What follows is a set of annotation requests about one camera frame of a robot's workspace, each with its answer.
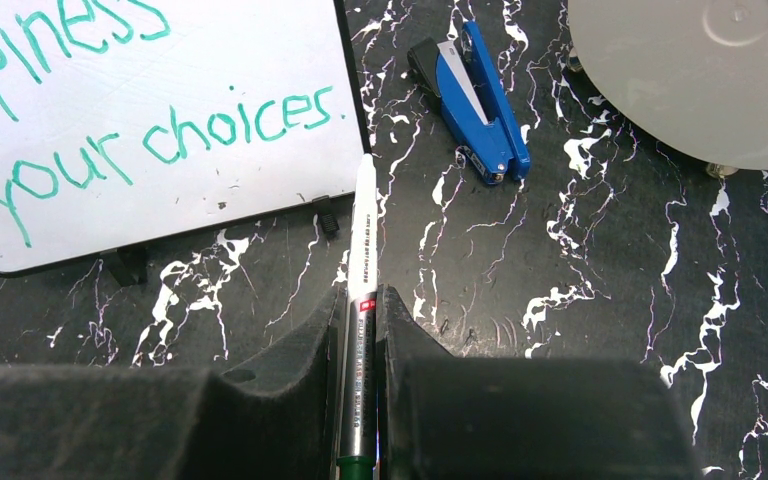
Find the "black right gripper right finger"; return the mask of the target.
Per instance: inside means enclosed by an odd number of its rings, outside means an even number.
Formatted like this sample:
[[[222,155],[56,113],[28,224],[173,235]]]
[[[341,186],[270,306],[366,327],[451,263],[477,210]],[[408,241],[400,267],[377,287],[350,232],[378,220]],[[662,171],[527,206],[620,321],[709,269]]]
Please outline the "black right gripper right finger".
[[[459,357],[379,291],[385,479],[699,479],[674,395],[621,359]]]

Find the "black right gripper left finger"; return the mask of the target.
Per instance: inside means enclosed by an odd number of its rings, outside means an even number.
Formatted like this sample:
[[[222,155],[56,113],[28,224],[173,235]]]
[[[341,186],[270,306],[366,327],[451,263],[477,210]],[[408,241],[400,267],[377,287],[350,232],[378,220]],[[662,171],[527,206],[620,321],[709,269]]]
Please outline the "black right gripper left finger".
[[[328,478],[345,300],[225,371],[0,367],[0,479]]]

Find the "white marker pen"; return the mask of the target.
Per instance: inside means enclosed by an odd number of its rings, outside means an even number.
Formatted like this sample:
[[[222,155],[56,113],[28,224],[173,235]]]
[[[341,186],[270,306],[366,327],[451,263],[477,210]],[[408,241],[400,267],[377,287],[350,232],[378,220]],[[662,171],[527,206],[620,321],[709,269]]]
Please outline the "white marker pen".
[[[341,479],[371,479],[377,458],[375,379],[378,292],[376,169],[371,154],[357,171],[347,264],[347,322],[336,468]]]

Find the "white whiteboard black frame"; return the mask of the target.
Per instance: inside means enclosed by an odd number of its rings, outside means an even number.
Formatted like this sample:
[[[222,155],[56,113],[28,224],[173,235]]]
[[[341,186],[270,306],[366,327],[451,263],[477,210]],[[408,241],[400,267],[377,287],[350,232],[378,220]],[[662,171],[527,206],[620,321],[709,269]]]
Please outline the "white whiteboard black frame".
[[[341,1],[0,1],[0,276],[342,197]]]

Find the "cream cylindrical container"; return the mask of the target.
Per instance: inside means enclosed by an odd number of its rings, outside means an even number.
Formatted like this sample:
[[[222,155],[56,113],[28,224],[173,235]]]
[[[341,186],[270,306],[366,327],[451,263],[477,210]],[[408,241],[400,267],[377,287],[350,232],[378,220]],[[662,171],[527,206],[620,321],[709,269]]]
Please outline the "cream cylindrical container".
[[[768,1],[572,1],[568,27],[636,126],[713,177],[768,170]]]

